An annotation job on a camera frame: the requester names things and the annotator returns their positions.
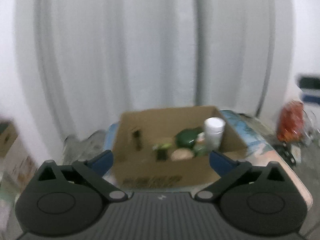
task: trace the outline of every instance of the gray ribbed surface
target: gray ribbed surface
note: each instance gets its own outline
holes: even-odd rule
[[[21,240],[46,237],[24,235]],[[102,219],[83,233],[57,240],[246,240],[249,236],[224,222],[214,206],[193,200],[189,193],[135,193],[109,206]],[[297,235],[274,239],[298,240]]]

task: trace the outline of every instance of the white bottle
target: white bottle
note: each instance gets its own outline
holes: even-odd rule
[[[220,147],[226,122],[218,117],[211,117],[204,121],[205,144],[209,151],[216,151]]]

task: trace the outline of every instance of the cardboard box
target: cardboard box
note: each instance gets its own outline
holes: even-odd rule
[[[17,136],[17,132],[12,123],[0,123],[0,158],[6,156]]]
[[[38,169],[36,163],[24,147],[20,136],[17,137],[10,147],[2,165],[3,171],[9,174],[21,192]]]
[[[168,188],[186,187],[218,180],[220,177],[209,165],[209,157],[165,162],[156,161],[154,144],[173,140],[186,128],[203,126],[210,117],[224,117],[214,106],[150,109],[141,112],[126,112],[121,116],[113,153],[112,172],[123,188]],[[135,135],[140,134],[140,142]],[[246,144],[226,122],[220,152],[230,158],[243,159]]]

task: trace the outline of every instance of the small cardboard box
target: small cardboard box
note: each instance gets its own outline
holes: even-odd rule
[[[12,123],[0,123],[0,158],[6,156],[17,136],[17,132]]]
[[[209,157],[165,162],[156,161],[152,147],[159,141],[172,140],[181,130],[203,126],[210,117],[224,117],[214,106],[150,109],[126,112],[121,116],[113,153],[112,172],[123,188],[186,187],[218,180],[209,165]],[[230,158],[243,159],[246,144],[226,122],[220,152]]]

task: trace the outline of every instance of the circular pad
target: circular pad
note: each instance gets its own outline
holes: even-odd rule
[[[277,181],[259,188],[254,184],[234,187],[222,195],[220,209],[229,223],[259,236],[299,231],[307,214],[299,192],[281,189]]]
[[[39,183],[34,191],[24,191],[16,204],[24,231],[53,237],[86,229],[102,210],[102,198],[93,189],[55,180]]]
[[[48,214],[61,214],[70,210],[76,203],[75,198],[63,192],[44,195],[38,201],[38,207]]]

